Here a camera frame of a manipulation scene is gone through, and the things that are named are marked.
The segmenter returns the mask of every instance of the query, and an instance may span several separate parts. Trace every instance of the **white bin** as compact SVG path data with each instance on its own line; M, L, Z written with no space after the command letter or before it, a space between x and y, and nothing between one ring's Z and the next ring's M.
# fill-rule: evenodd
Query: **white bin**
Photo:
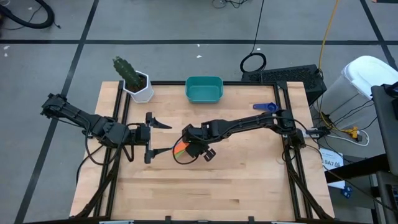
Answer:
M359 57L345 66L341 76L323 94L321 110L330 114L330 119L335 122L350 110L370 100L372 86L393 84L397 81L398 72L388 64L371 56ZM316 110L319 109L320 101L321 97L314 104ZM374 107L368 106L336 126L339 129L352 128L357 123L366 123L375 117Z

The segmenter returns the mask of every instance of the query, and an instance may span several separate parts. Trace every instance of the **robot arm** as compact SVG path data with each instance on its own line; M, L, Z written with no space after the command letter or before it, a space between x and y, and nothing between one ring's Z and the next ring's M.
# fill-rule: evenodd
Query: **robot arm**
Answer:
M215 156L215 151L210 149L209 144L220 142L234 133L250 131L259 128L269 128L277 134L287 136L289 144L295 148L305 147L305 141L301 130L296 129L291 111L279 110L276 113L262 113L247 118L226 121L215 119L201 124L195 128L191 124L182 130L182 141L189 143L186 152L197 157L205 154L206 161Z
M137 128L129 129L129 125L118 123L113 118L88 114L68 103L67 99L59 94L49 94L48 100L42 107L41 115L55 119L66 118L83 128L83 134L86 136L90 133L103 146L111 148L145 146L144 161L146 164L149 164L156 154L163 152L162 150L153 151L150 149L150 127L171 128L158 122L152 117L152 113L148 112L145 123L134 124Z

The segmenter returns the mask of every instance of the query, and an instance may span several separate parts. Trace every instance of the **white pot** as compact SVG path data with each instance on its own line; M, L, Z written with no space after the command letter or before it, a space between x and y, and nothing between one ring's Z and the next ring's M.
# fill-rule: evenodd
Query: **white pot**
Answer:
M150 80L147 74L144 74L142 72L136 71L140 76L143 76L147 80L147 85L145 88L142 90L133 93L132 91L128 90L126 88L126 81L123 80L123 90L129 93L132 97L132 99L136 103L148 103L150 99L154 96L154 90L152 89L152 85L150 84Z

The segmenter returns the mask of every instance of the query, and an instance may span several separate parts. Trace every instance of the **electrical cord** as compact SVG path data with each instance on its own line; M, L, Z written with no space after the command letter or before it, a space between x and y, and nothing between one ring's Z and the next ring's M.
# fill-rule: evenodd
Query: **electrical cord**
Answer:
M30 19L29 19L27 22L31 22L32 19L33 19L33 17L35 16L36 12L39 12L42 8L43 8L43 6L40 6L38 9L36 9L36 11L33 12L32 16L30 17ZM58 27L59 29L61 29L61 26L58 25L58 24L56 24L56 23L55 23L55 20L53 20L53 24L54 24L56 27ZM26 26L20 26L20 27L17 27L17 28L6 28L6 27L5 27L5 28L1 28L1 29L4 29L4 30L19 30L19 29L22 29L22 28L25 28L25 27L26 27Z
M57 121L61 121L61 122L65 123L65 124L70 124L70 125L72 125L72 126L75 126L75 127L80 128L79 125L73 124L73 123L68 122L68 121L61 120L61 119L59 119L59 118L52 118L52 119L56 119Z
M335 149L333 149L333 147L331 147L331 146L329 145L328 140L327 140L326 138L325 138L324 140L325 140L325 143L326 143L326 145L327 145L328 147L322 146L322 145L321 145L316 139L314 139L313 137L310 136L310 138L312 139L313 142L315 142L315 144L318 145L318 147L322 147L322 148L324 148L324 149L329 149L329 150L331 150L331 151L337 153L341 158L343 158L344 161L347 161L347 162L350 163L350 164L353 163L353 161L344 158L344 156L342 156L338 151L336 151Z
M29 22L23 21L22 19L16 17L8 8L6 8L2 5L0 5L0 12L2 14L4 14L6 17L13 20L14 22L16 22L24 27L29 27L29 28L33 28L33 29L44 29L44 28L50 27L52 24L55 24L54 23L55 15L54 15L54 12L51 9L51 7L48 4L46 4L43 0L35 0L35 1L37 3L39 3L42 7L44 7L44 9L47 12L47 20L40 24L30 23L30 21Z
M230 0L213 0L211 3L212 3L212 5L213 5L213 7L215 7L216 9L222 9L222 8L224 8L224 7L226 6L226 3L229 2L229 3L231 3L231 5L232 5L235 9L238 9L238 8L241 7L241 5L242 5L243 3L245 3L246 1L248 1L248 0L242 0L242 1L239 0L239 2L230 1Z
M239 2L235 2L235 1L225 0L225 2L231 3L231 5L232 5L235 9L238 9L239 7L241 7L241 5L242 5L243 3L247 2L247 1L248 1L248 0L242 0L242 1L239 0Z
M337 10L339 1L340 1L340 0L336 0L335 6L334 6L334 8L333 8L333 11L331 12L331 16L330 16L330 19L329 19L328 27L326 28L325 35L323 36L322 46L321 46L321 52L320 52L320 54L319 54L319 61L318 61L318 69L319 69L319 71L322 70L323 49L325 48L326 38L328 37L329 30L330 30L330 27L331 27L331 23L333 22L333 18L334 18L335 14L336 14L336 10ZM325 122L325 124L326 124L327 126L331 127L332 129L336 129L336 130L342 131L342 130L338 129L336 126L334 126L333 124L329 124L329 123L326 121L326 119L323 117L323 114L322 114L321 110L319 110L319 114L320 114L320 117L322 118L323 122Z
M365 128L361 128L361 129L359 129L358 131L362 131L362 130L365 130L365 129L367 129L368 127L370 127L372 124L373 124L373 122L375 121L377 119L377 116L370 122L370 124L368 124Z
M252 56L260 56L260 57L262 58L262 65L261 65L258 69L254 70L254 71L251 71L251 72L263 71L263 70L265 69L266 65L267 65L267 57L266 57L263 53L259 53L259 52L253 53L254 48L255 48L255 46L256 46L256 42L257 42L257 35L258 35L258 33L259 33L259 27L260 27L261 15L262 15L262 8L263 8L263 7L264 7L264 0L262 0L262 3L261 3L259 22L258 22L258 24L257 24L257 31L256 31L256 36L255 36L255 38L254 38L253 48L251 49L250 54L248 54L248 56L246 56L246 57L242 60L242 62L241 62L241 64L240 64L240 69L241 69L241 71L242 71L243 73L248 72L248 71L246 71L246 70L243 68L243 65L244 65L245 61L246 61L247 59L249 59L250 57L252 57Z
M359 108L365 106L365 105L366 105L367 103L369 103L370 101L372 101L372 100L368 100L368 101L366 101L364 104L362 104L361 106L355 107L354 109L350 110L349 112L347 112L346 114L344 114L343 116L341 116L341 117L340 117L339 119L337 119L335 122L338 122L338 121L339 121L340 119L342 119L342 118L345 119L345 116L349 115L349 114L350 114L351 112L353 112L354 110L359 109Z
M319 153L319 156L321 157L321 160L323 161L322 153L320 152L320 150L317 149L317 148L315 148L315 147L313 147L313 146L309 146L309 147L315 149L315 151L316 151L317 153ZM346 179L344 179L344 178L338 176L338 175L335 174L333 171L331 171L330 169L326 168L323 164L322 164L322 166L323 166L323 168L325 168L325 170L327 170L331 175L335 176L337 179L340 179L340 180L342 180L342 181L345 181L345 182L351 184L351 186L353 186L354 188L356 188L357 190L359 190L360 192L362 192L363 194L365 194L366 196L368 196L369 198L371 198L372 200L374 200L375 202L377 202L378 204L380 204L380 205L383 206L384 208L386 208L386 209L388 209L388 210L390 210L390 211L392 211L392 212L394 212L394 213L398 213L397 210L391 208L390 206L386 205L385 203L382 203L382 202L379 201L377 198L375 198L375 197L373 197L372 195L368 194L367 192L365 192L364 190L362 190L360 187L357 187L356 185L354 185L354 184L353 184L352 182L350 182L349 180L346 180Z
M104 147L104 145L101 145L99 148L95 149L95 150L91 153L91 155L96 154L102 147ZM83 159L83 161L80 163L79 167L77 168L77 172L76 172L76 184L77 184L78 181L79 181L80 169L81 169L81 167L83 166L83 164L87 161L87 159L88 159L88 156L86 156L86 157Z
M328 134L327 136L330 137L330 138L336 138L336 139L341 139L341 140L344 140L344 141L348 141L348 142L353 143L353 144L355 144L357 146L368 146L369 143L371 142L371 140L369 138L369 135L367 134L366 131L363 131L363 130L360 130L360 131L362 131L366 135L366 140L367 140L366 144L360 144L358 142L354 142L354 141L352 141L350 139L346 139L346 138L343 138L343 137L340 137L340 136L332 136L331 134Z
M362 107L361 109L359 109L359 110L355 111L354 113L350 114L349 116L347 116L347 117L341 119L339 122L335 121L335 125L340 124L340 123L341 123L342 121L344 121L345 119L347 119L347 118L351 117L352 115L354 115L354 114L360 112L361 110L363 110L363 109L365 109L365 108L368 108L368 107L370 107L370 106L373 106L373 105L374 105L374 104L364 106L364 107Z
M282 160L286 162L286 157L285 157L285 150L282 152ZM293 155L293 157L290 158L289 162L292 162L296 158L296 154Z
M88 149L88 130L89 130L89 128L90 128L90 122L89 122L87 119L85 119L85 120L88 122L88 127L86 128L86 133L85 133L85 148L86 148L87 156L88 156L88 157L90 158L90 160L91 160L94 164L96 164L96 165L99 165L99 166L109 165L110 163L112 163L112 162L115 160L115 158L116 158L116 156L118 155L119 151L121 151L121 149L122 149L122 144L118 145L118 147L116 148L116 152L114 153L113 157L109 159L108 162L100 163L100 162L95 161L95 159L93 158L92 153L91 153L90 150ZM126 132L123 133L123 135L122 135L122 137L121 137L120 140L124 139L124 136L125 136L125 135L126 135Z
M43 8L43 6L40 6L38 9L36 9L36 11L33 12L32 16L30 17L30 19L27 22L31 22L33 17L35 16L36 12L39 12L41 9ZM19 30L24 28L25 26L20 26L17 28L1 28L1 29L5 29L5 30Z
M50 106L58 106L59 108L61 108L61 106L59 106L59 105L48 105L47 108L50 107ZM63 108L63 109L68 110L71 113L75 113L74 111L72 111L72 110L70 110L68 108ZM100 163L100 162L95 161L95 159L92 156L92 153L88 149L88 130L90 129L91 123L90 123L89 120L87 120L85 117L83 117L79 113L77 113L76 115L79 116L81 119L84 119L87 122L86 131L85 131L85 149L86 149L87 156L90 158L90 160L94 164L99 165L99 166L109 165L110 163L112 163L115 160L115 158L116 158L117 154L119 153L119 151L121 151L123 145L122 144L118 145L118 147L116 148L116 152L114 153L113 157L108 162ZM125 135L126 135L126 132L123 133L120 141L124 139Z

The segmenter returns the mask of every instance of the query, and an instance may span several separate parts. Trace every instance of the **blue object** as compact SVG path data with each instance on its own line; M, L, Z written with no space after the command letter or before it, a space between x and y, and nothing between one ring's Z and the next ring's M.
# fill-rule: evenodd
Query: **blue object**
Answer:
M223 80L220 77L189 77L185 82L185 94L191 103L217 103L223 96Z
M341 190L341 194L345 197L345 198L347 198L347 199L349 199L350 197L351 197L351 192L353 191L353 188L352 187L344 187L344 189L342 189Z
M265 111L269 111L270 113L274 113L279 108L275 103L256 103L255 105L253 105L253 109L265 110Z
M344 190L351 193L353 191L353 188L351 186L345 186Z
M345 191L345 190L341 190L341 194L343 194L344 195L344 197L346 197L347 199L349 199L350 197L351 197L351 194L350 193L348 193L347 191Z

